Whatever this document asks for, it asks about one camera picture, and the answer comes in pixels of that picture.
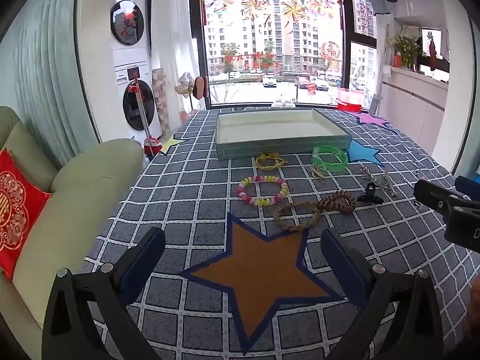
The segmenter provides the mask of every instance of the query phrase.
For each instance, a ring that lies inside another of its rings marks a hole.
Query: light green curtain
[[[58,167],[98,143],[80,84],[74,0],[28,0],[0,43],[0,105]]]

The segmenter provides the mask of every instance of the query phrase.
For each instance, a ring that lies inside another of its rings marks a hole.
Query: star cutout
[[[383,167],[383,164],[375,157],[380,150],[371,149],[370,147],[360,145],[356,140],[352,139],[349,149],[346,151],[349,155],[349,163],[365,160]]]
[[[354,114],[352,112],[349,112],[349,114],[356,117],[358,119],[359,124],[365,124],[365,123],[376,124],[377,126],[387,128],[385,126],[385,123],[388,123],[388,121],[386,121],[386,120],[384,120],[380,117],[372,116],[372,115],[370,115],[366,112],[362,112],[361,114]]]
[[[228,213],[226,251],[180,273],[228,293],[243,354],[281,304],[342,299],[302,264],[307,237],[308,232],[288,231],[267,237]]]
[[[174,137],[171,137],[169,140],[165,142],[164,145],[162,145],[162,149],[160,150],[160,153],[163,155],[167,155],[170,147],[178,145],[179,143],[186,142],[189,139],[176,139]]]

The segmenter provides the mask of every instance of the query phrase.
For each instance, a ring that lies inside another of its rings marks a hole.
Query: green bangle
[[[320,158],[320,154],[333,154],[339,162],[337,163],[330,163],[327,161],[323,161]],[[341,172],[347,166],[347,155],[340,149],[336,147],[330,146],[315,146],[313,148],[313,153],[311,155],[311,161],[313,164],[322,169],[322,170],[329,170],[331,172]]]

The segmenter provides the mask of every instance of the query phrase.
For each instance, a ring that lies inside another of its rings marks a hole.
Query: parking lot
[[[336,104],[337,88],[328,91],[315,91],[308,94],[306,89],[298,89],[299,103]],[[212,104],[224,103],[267,103],[280,98],[296,99],[297,87],[292,82],[279,82],[276,88],[264,88],[261,82],[210,85]]]

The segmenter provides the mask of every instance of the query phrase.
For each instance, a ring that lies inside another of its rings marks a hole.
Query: green sofa
[[[15,112],[4,106],[0,145],[31,182],[52,193],[23,246],[13,280],[0,269],[0,346],[10,331],[10,341],[14,337],[31,360],[41,360],[42,326],[55,274],[63,267],[80,270],[115,205],[135,183],[143,150],[130,139],[111,140],[57,171]]]

